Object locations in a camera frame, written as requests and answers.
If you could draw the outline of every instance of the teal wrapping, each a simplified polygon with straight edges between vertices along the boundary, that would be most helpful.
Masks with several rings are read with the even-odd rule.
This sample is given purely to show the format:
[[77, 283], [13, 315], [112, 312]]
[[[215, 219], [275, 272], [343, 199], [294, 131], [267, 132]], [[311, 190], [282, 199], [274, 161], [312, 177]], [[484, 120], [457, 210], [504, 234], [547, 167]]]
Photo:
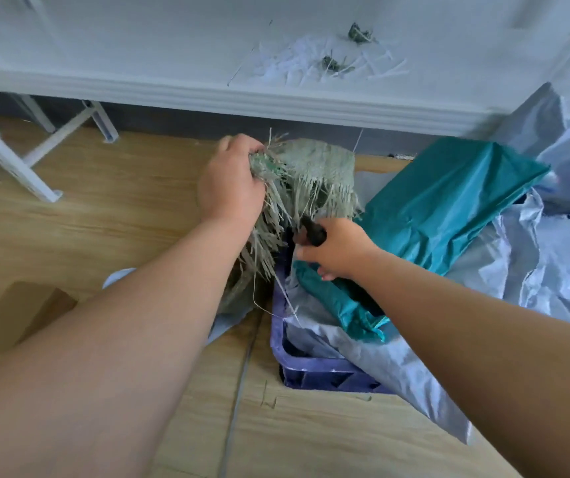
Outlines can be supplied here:
[[[549, 169], [497, 143], [443, 137], [393, 178], [356, 222], [380, 248], [444, 275], [482, 228]], [[295, 262], [294, 270], [350, 337], [386, 342], [397, 334], [341, 281], [323, 281], [304, 262]]]

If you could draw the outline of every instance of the black handle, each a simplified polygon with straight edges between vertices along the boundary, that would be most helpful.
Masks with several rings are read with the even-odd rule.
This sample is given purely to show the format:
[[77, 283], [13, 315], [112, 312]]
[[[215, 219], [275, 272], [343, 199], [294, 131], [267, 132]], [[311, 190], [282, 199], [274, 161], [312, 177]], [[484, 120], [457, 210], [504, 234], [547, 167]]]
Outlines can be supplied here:
[[314, 247], [321, 246], [327, 240], [327, 232], [318, 223], [314, 223], [307, 215], [301, 216], [300, 224], [307, 230], [307, 241]]

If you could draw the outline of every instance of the wooden floor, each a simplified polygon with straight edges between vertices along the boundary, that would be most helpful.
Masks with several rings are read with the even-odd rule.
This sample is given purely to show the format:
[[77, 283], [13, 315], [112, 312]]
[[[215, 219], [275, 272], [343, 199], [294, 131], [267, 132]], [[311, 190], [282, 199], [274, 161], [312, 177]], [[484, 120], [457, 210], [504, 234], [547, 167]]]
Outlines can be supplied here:
[[[25, 153], [45, 136], [0, 121]], [[105, 144], [82, 128], [36, 170], [64, 192], [39, 202], [0, 171], [0, 296], [15, 280], [56, 285], [85, 299], [120, 268], [138, 266], [197, 221], [195, 187], [213, 143], [123, 133]], [[360, 158], [360, 168], [402, 165]], [[481, 436], [465, 446], [396, 396], [294, 391], [278, 378], [270, 318], [251, 314], [203, 352], [159, 448], [154, 478], [215, 477], [246, 349], [257, 331], [228, 477], [511, 477]]]

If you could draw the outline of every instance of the person's right hand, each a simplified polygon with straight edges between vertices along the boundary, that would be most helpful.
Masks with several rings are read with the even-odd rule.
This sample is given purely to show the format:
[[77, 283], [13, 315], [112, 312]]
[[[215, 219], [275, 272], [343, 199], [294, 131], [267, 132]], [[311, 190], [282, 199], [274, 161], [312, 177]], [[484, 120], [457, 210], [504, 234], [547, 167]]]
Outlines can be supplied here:
[[381, 251], [365, 230], [347, 218], [321, 218], [317, 223], [327, 232], [327, 239], [321, 246], [309, 245], [305, 228], [301, 229], [294, 241], [303, 245], [298, 248], [296, 257], [318, 263], [318, 274], [323, 280], [337, 277], [355, 280], [354, 271], [363, 259]]

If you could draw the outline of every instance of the hand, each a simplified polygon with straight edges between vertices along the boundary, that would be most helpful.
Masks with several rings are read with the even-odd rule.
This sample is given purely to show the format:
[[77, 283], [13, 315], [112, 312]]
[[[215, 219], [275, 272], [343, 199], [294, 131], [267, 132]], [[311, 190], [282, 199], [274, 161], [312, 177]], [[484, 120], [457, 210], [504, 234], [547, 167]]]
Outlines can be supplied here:
[[365, 230], [347, 218], [321, 218], [317, 223], [327, 232], [327, 239], [321, 246], [309, 245], [305, 228], [301, 229], [294, 241], [305, 245], [297, 250], [296, 257], [319, 263], [318, 274], [323, 280], [337, 277], [356, 280], [354, 271], [363, 259], [382, 251], [369, 239]]
[[255, 180], [249, 169], [249, 153], [263, 144], [244, 134], [225, 136], [198, 185], [201, 221], [223, 219], [248, 231], [263, 209], [265, 184]]

